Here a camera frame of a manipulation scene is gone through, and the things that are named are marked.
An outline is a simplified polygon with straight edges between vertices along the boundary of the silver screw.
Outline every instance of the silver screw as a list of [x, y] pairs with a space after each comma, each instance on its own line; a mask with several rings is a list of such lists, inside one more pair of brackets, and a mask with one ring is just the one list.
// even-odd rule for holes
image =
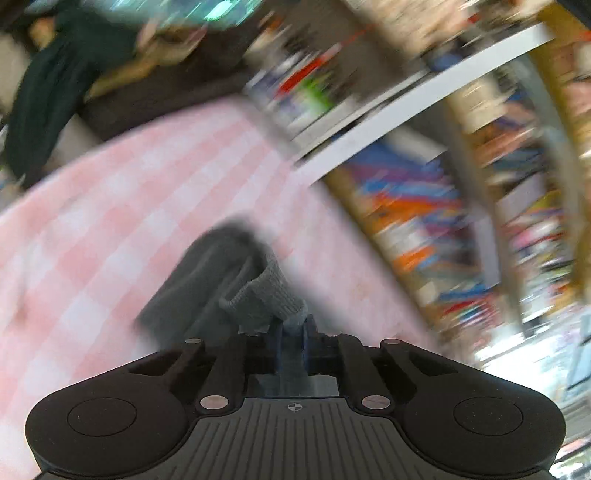
[[368, 395], [361, 401], [361, 404], [370, 410], [383, 410], [390, 406], [390, 401], [382, 395]]
[[199, 403], [203, 408], [208, 410], [219, 410], [228, 404], [228, 399], [221, 395], [208, 395], [207, 397], [203, 397]]

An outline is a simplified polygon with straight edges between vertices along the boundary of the ribbed gray panel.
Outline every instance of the ribbed gray panel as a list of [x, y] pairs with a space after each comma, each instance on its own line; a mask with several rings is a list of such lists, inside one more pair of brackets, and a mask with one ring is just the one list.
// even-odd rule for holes
[[[298, 411], [290, 404], [302, 406]], [[49, 479], [59, 477], [50, 475]], [[422, 460], [387, 419], [342, 398], [247, 398], [225, 417], [197, 423], [183, 447], [127, 480], [457, 480]], [[528, 480], [551, 479], [542, 472]]]

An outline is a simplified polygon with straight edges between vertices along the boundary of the tablecloth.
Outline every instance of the tablecloth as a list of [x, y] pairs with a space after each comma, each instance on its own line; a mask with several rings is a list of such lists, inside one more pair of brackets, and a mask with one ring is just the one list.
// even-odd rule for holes
[[247, 100], [191, 108], [60, 169], [0, 217], [0, 478], [37, 466], [24, 424], [47, 394], [154, 351], [133, 319], [204, 231], [247, 218], [342, 331], [436, 348], [322, 185], [308, 188]]

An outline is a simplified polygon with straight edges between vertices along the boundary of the teal light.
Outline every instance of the teal light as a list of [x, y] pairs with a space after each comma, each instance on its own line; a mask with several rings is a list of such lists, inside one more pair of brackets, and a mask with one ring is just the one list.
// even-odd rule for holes
[[206, 15], [205, 20], [209, 22], [216, 21], [218, 18], [224, 16], [232, 7], [233, 3], [230, 0], [223, 0], [213, 7], [213, 10]]

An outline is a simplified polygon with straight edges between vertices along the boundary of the gray cloth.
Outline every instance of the gray cloth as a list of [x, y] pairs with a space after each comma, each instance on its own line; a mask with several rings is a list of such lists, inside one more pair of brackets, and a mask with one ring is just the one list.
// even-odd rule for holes
[[195, 337], [221, 345], [240, 331], [266, 331], [275, 317], [297, 330], [307, 313], [271, 248], [233, 222], [193, 242], [136, 322], [164, 349]]

